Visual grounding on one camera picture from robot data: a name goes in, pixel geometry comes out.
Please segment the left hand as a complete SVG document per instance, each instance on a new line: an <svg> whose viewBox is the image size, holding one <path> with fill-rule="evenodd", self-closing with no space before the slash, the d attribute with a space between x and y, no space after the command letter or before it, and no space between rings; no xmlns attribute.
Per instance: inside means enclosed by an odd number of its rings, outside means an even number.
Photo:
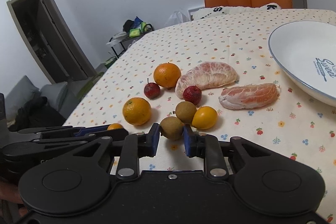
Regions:
<svg viewBox="0 0 336 224"><path fill-rule="evenodd" d="M19 195L18 187L4 181L1 181L0 196L1 200L16 204L23 204L21 196Z"/></svg>

